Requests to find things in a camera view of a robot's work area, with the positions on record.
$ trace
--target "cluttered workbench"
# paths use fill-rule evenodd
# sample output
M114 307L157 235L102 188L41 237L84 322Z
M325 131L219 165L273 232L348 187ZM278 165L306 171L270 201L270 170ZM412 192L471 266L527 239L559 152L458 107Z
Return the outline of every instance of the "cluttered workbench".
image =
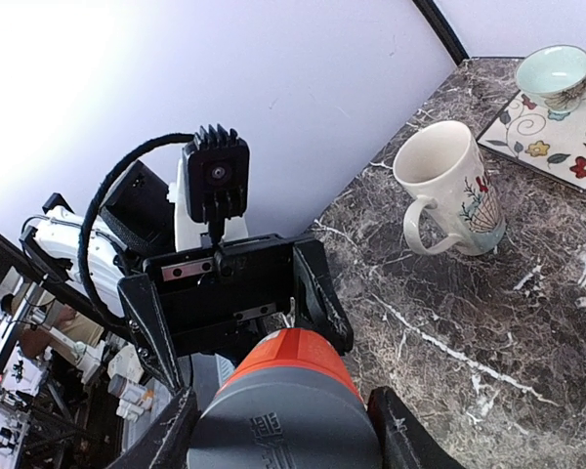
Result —
M312 230L355 330L346 363L364 396L392 386L467 468L585 469L586 194L484 150L504 238L479 257L426 257L402 236L411 199L391 170L434 122L477 136L517 93L518 64L463 62Z

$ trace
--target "light green bowl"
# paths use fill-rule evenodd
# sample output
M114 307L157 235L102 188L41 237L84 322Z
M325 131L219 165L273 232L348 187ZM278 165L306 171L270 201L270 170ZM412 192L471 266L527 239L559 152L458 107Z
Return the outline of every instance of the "light green bowl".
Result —
M575 46L550 46L529 55L516 74L517 86L540 106L570 112L586 91L586 52Z

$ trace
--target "mug handle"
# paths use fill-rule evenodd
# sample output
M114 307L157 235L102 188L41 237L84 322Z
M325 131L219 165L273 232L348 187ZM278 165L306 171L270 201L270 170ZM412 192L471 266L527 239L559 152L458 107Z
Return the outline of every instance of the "mug handle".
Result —
M424 208L437 208L437 201L432 197L425 195L419 195L414 202L410 204L406 214L403 216L403 235L406 238L406 242L410 249L417 254L434 255L441 254L442 252L449 249L456 242L463 240L459 234L448 234L445 239L438 242L432 247L426 247L421 242L421 236L419 235L419 221L421 219L421 212Z

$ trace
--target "square floral trivet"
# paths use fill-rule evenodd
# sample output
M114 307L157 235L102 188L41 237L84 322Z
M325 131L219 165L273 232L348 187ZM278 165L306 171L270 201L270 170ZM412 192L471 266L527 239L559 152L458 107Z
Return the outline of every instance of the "square floral trivet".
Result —
M586 91L573 112L537 106L519 92L478 137L495 154L586 192Z

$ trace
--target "yellow flower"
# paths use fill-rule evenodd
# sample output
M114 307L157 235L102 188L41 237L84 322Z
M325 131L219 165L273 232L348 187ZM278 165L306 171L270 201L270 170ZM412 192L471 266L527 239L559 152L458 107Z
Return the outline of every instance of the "yellow flower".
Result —
M542 140L539 140L535 144L531 144L527 146L526 153L529 153L530 156L547 156L547 151L549 151L549 145L545 144Z

